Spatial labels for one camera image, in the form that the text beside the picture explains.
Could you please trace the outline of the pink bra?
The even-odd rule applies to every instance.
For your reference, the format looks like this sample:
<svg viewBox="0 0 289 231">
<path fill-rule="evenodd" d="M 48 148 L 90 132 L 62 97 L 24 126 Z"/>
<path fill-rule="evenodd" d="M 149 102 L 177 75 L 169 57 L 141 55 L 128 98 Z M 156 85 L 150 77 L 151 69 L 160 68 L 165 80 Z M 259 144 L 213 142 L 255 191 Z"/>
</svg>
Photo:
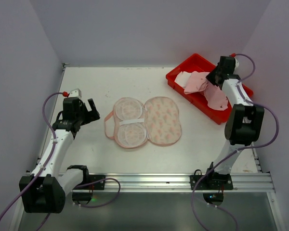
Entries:
<svg viewBox="0 0 289 231">
<path fill-rule="evenodd" d="M 209 72 L 192 72 L 186 82 L 184 93 L 202 92 L 209 108 L 224 111 L 228 108 L 228 99 L 219 87 L 211 84 L 206 79 L 208 74 Z"/>
</svg>

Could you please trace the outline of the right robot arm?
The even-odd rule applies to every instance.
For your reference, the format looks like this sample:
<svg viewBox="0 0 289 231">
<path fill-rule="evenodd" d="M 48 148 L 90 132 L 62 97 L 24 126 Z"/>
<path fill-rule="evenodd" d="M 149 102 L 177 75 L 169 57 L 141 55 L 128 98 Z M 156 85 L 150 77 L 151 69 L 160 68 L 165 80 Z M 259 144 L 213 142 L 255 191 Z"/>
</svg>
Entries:
<svg viewBox="0 0 289 231">
<path fill-rule="evenodd" d="M 222 90 L 232 107 L 224 128 L 225 144 L 204 178 L 207 185 L 227 184 L 241 152 L 260 136 L 264 108 L 253 105 L 235 68 L 234 55 L 221 56 L 217 66 L 207 75 L 207 80 Z"/>
</svg>

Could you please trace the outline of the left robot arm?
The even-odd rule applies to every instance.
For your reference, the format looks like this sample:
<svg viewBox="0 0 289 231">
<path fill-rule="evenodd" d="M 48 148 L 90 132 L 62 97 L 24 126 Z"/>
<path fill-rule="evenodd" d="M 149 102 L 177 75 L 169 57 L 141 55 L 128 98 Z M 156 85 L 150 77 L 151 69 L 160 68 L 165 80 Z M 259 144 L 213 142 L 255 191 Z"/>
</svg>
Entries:
<svg viewBox="0 0 289 231">
<path fill-rule="evenodd" d="M 24 210 L 27 213 L 60 213 L 66 196 L 78 185 L 89 183 L 89 171 L 84 165 L 71 165 L 60 175 L 63 159 L 81 126 L 100 119 L 93 99 L 88 99 L 91 110 L 78 97 L 63 100 L 62 118 L 51 126 L 48 147 L 29 176 L 19 181 Z"/>
</svg>

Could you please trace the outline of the floral fabric laundry bag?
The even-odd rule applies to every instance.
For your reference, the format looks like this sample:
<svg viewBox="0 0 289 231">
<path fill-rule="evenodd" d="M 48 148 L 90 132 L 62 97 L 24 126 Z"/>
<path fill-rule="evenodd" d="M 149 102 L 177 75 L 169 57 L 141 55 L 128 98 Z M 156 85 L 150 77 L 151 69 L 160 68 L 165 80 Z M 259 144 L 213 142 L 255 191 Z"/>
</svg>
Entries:
<svg viewBox="0 0 289 231">
<path fill-rule="evenodd" d="M 104 118 L 105 136 L 120 147 L 134 149 L 147 141 L 157 146 L 175 144 L 182 135 L 177 104 L 168 97 L 153 97 L 145 103 L 121 98 Z"/>
</svg>

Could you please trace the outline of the white bra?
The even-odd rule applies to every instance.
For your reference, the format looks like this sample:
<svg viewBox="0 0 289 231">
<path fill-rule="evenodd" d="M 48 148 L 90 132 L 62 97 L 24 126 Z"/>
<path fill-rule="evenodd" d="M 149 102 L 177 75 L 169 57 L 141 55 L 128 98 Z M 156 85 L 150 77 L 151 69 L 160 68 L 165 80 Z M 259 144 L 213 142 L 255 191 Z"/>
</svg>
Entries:
<svg viewBox="0 0 289 231">
<path fill-rule="evenodd" d="M 175 83 L 178 84 L 180 87 L 185 88 L 187 81 L 189 80 L 191 73 L 186 71 L 181 71 L 175 78 Z"/>
</svg>

